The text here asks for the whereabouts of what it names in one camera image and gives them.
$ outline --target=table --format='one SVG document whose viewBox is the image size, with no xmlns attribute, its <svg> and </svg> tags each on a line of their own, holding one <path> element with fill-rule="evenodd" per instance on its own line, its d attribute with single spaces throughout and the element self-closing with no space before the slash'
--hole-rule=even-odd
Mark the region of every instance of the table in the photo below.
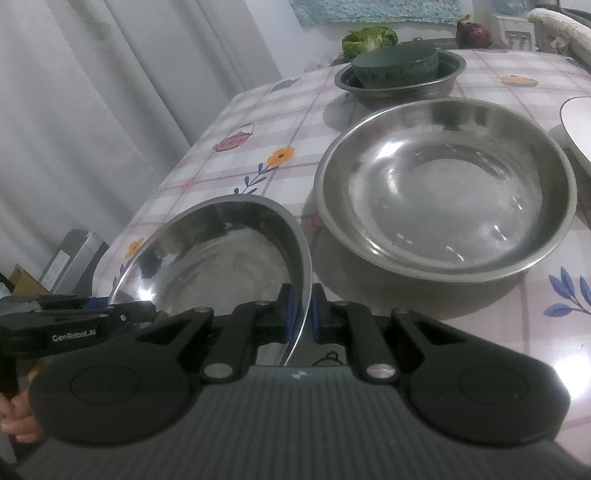
<svg viewBox="0 0 591 480">
<path fill-rule="evenodd" d="M 462 50 L 467 68 L 453 96 L 509 107 L 564 144 L 559 110 L 591 95 L 591 76 L 552 54 Z M 306 233 L 314 280 L 329 300 L 368 305 L 376 314 L 410 308 L 536 357 L 570 391 L 558 442 L 591 463 L 591 181 L 575 163 L 579 208 L 562 244 L 526 275 L 479 286 L 445 286 L 382 271 L 342 247 L 324 227 L 312 193 L 329 144 L 369 113 L 334 85 L 341 66 L 236 96 L 162 182 L 96 269 L 93 292 L 108 296 L 126 262 L 160 226 L 225 194 L 264 195 L 283 204 Z"/>
</svg>

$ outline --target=broccoli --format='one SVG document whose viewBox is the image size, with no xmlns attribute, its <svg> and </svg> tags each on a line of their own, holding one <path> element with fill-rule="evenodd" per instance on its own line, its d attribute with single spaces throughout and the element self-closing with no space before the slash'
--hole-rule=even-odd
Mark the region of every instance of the broccoli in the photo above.
<svg viewBox="0 0 591 480">
<path fill-rule="evenodd" d="M 351 61 L 360 53 L 396 45 L 396 43 L 398 43 L 396 32 L 384 25 L 363 27 L 359 30 L 351 30 L 343 39 L 343 54 L 346 61 Z"/>
</svg>

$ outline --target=ribbed gray grip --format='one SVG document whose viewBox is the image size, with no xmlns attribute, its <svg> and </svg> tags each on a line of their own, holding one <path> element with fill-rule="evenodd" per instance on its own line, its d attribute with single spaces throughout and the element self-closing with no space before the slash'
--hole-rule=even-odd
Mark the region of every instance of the ribbed gray grip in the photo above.
<svg viewBox="0 0 591 480">
<path fill-rule="evenodd" d="M 26 480 L 571 480 L 585 471 L 549 440 L 495 450 L 448 439 L 394 388 L 348 367 L 251 367 L 205 388 L 156 437 L 112 449 L 49 440 L 19 468 Z"/>
</svg>

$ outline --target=bowl rim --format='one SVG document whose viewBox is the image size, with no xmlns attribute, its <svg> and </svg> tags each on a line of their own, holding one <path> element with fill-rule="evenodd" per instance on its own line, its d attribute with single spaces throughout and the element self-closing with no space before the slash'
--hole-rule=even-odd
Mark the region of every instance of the bowl rim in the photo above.
<svg viewBox="0 0 591 480">
<path fill-rule="evenodd" d="M 462 103 L 470 103 L 472 105 L 481 105 L 485 107 L 493 107 L 498 108 L 500 110 L 505 111 L 506 113 L 516 116 L 522 120 L 527 121 L 531 124 L 533 128 L 535 128 L 542 136 L 548 140 L 550 145 L 554 148 L 555 153 L 558 155 L 560 162 L 562 163 L 562 167 L 564 173 L 566 175 L 567 185 L 568 185 L 568 201 L 565 214 L 558 224 L 558 227 L 554 234 L 538 249 L 529 253 L 524 258 L 519 261 L 514 262 L 513 264 L 503 267 L 497 268 L 495 270 L 488 270 L 484 272 L 478 273 L 437 273 L 437 272 L 430 272 L 426 270 L 419 270 L 413 267 L 407 267 L 404 265 L 400 265 L 395 261 L 382 258 L 377 255 L 371 254 L 367 250 L 361 248 L 355 242 L 351 241 L 346 233 L 340 228 L 338 222 L 336 222 L 332 215 L 329 212 L 329 209 L 324 201 L 324 178 L 326 174 L 327 166 L 329 165 L 333 154 L 335 153 L 337 147 L 349 136 L 351 136 L 358 128 L 360 128 L 363 124 L 370 122 L 374 118 L 385 115 L 388 112 L 397 110 L 397 109 L 404 109 L 409 108 L 411 106 L 420 106 L 420 105 L 429 105 L 433 103 L 447 103 L 447 102 L 462 102 Z M 320 160 L 320 164 L 318 165 L 318 169 L 316 170 L 316 176 L 314 177 L 314 188 L 313 188 L 313 196 L 316 201 L 316 205 L 318 207 L 318 212 L 320 217 L 323 219 L 324 224 L 328 228 L 328 230 L 335 236 L 335 238 L 344 245 L 349 251 L 353 252 L 357 256 L 367 260 L 368 262 L 376 265 L 377 267 L 383 268 L 393 273 L 397 273 L 400 275 L 404 275 L 406 277 L 417 278 L 420 280 L 431 280 L 431 281 L 438 281 L 442 283 L 483 283 L 487 281 L 494 281 L 500 280 L 502 278 L 510 277 L 514 274 L 520 273 L 524 270 L 531 268 L 537 262 L 544 259 L 547 255 L 549 255 L 559 244 L 562 240 L 566 237 L 567 233 L 570 230 L 571 224 L 574 219 L 574 215 L 576 213 L 577 208 L 577 185 L 574 177 L 574 171 L 570 164 L 570 161 L 562 148 L 560 148 L 559 144 L 554 140 L 546 130 L 542 129 L 542 127 L 538 126 L 537 124 L 533 123 L 529 118 L 525 115 L 521 115 L 518 112 L 515 112 L 507 107 L 502 105 L 498 105 L 497 103 L 492 102 L 485 102 L 483 100 L 476 100 L 476 99 L 468 99 L 468 98 L 438 98 L 438 99 L 428 99 L 428 100 L 420 100 L 417 102 L 405 103 L 402 105 L 397 105 L 393 107 L 384 108 L 378 112 L 374 112 L 364 119 L 360 120 L 354 126 L 350 127 L 348 130 L 343 132 L 339 135 L 328 147 L 322 159 Z"/>
<path fill-rule="evenodd" d="M 457 60 L 460 63 L 460 66 L 453 72 L 450 73 L 449 75 L 445 76 L 445 77 L 441 77 L 439 79 L 436 80 L 431 80 L 429 82 L 424 82 L 424 83 L 416 83 L 414 85 L 406 85 L 406 86 L 401 86 L 401 87 L 390 87 L 390 88 L 359 88 L 359 87 L 351 87 L 349 85 L 346 85 L 343 83 L 343 75 L 349 70 L 351 69 L 351 71 L 353 70 L 353 66 L 351 64 L 347 64 L 344 68 L 340 69 L 337 74 L 335 75 L 335 85 L 340 88 L 341 90 L 346 90 L 347 92 L 352 92 L 352 93 L 375 93 L 375 92 L 397 92 L 397 91 L 403 91 L 403 90 L 410 90 L 410 89 L 415 89 L 415 88 L 420 88 L 420 87 L 425 87 L 427 85 L 435 85 L 438 83 L 443 83 L 446 80 L 449 80 L 451 78 L 455 78 L 457 77 L 459 74 L 461 74 L 464 70 L 466 70 L 466 59 L 464 57 L 462 57 L 461 55 L 458 55 L 457 53 L 454 53 L 452 51 L 449 50 L 438 50 L 437 51 L 437 56 L 440 58 L 441 60 L 441 56 L 445 56 L 445 57 L 450 57 L 452 59 Z"/>
<path fill-rule="evenodd" d="M 283 205 L 280 203 L 271 200 L 266 197 L 262 197 L 260 195 L 251 195 L 251 194 L 228 194 L 219 197 L 214 197 L 209 200 L 205 200 L 204 202 L 198 203 L 197 205 L 185 210 L 184 212 L 179 213 L 164 225 L 160 226 L 137 250 L 137 252 L 129 259 L 125 266 L 125 270 L 123 274 L 117 281 L 117 285 L 111 291 L 109 295 L 108 304 L 111 305 L 114 303 L 114 298 L 119 292 L 120 287 L 124 284 L 128 273 L 131 270 L 131 267 L 135 264 L 135 261 L 143 254 L 151 245 L 160 238 L 164 231 L 168 229 L 168 227 L 188 215 L 191 215 L 193 212 L 197 210 L 201 210 L 203 208 L 209 207 L 211 205 L 218 205 L 221 203 L 256 203 L 258 205 L 262 205 L 269 210 L 274 211 L 277 213 L 282 220 L 287 224 L 289 229 L 293 232 L 295 241 L 298 244 L 299 254 L 301 257 L 302 262 L 302 270 L 303 270 L 303 281 L 304 284 L 302 285 L 302 292 L 301 292 L 301 306 L 302 306 L 302 313 L 301 313 L 301 320 L 296 319 L 296 322 L 300 322 L 299 325 L 296 323 L 294 324 L 294 332 L 292 340 L 285 344 L 284 352 L 281 354 L 280 365 L 287 365 L 290 361 L 293 352 L 301 340 L 301 337 L 304 333 L 304 328 L 308 322 L 308 310 L 310 307 L 311 297 L 312 297 L 312 283 L 313 283 L 313 275 L 312 275 L 312 255 L 310 252 L 310 246 L 308 244 L 308 240 L 300 223 L 297 219 L 293 216 L 293 214 L 287 210 Z"/>
<path fill-rule="evenodd" d="M 571 102 L 573 100 L 578 100 L 580 98 L 589 98 L 589 99 L 591 99 L 591 96 L 588 96 L 588 95 L 579 95 L 579 96 L 576 96 L 576 97 L 569 98 L 568 100 L 565 100 L 564 103 L 560 107 L 560 122 L 562 123 L 562 126 L 564 128 L 564 131 L 566 133 L 566 137 L 569 139 L 570 148 L 574 151 L 575 157 L 577 157 L 577 161 L 583 167 L 583 169 L 585 170 L 585 172 L 588 175 L 591 176 L 591 158 L 588 158 L 587 155 L 585 155 L 583 153 L 583 151 L 579 148 L 579 146 L 577 145 L 577 143 L 573 140 L 573 137 L 570 135 L 569 130 L 566 128 L 566 124 L 564 123 L 564 116 L 563 116 L 563 113 L 562 113 L 563 112 L 563 109 L 564 109 L 564 107 L 566 106 L 567 103 L 569 103 L 569 102 Z"/>
</svg>

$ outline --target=cardboard box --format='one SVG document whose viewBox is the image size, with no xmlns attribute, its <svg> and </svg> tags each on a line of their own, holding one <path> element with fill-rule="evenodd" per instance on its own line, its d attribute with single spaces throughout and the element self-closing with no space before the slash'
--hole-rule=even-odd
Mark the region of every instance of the cardboard box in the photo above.
<svg viewBox="0 0 591 480">
<path fill-rule="evenodd" d="M 35 280 L 19 265 L 15 265 L 9 280 L 15 285 L 13 295 L 49 295 L 43 285 Z"/>
</svg>

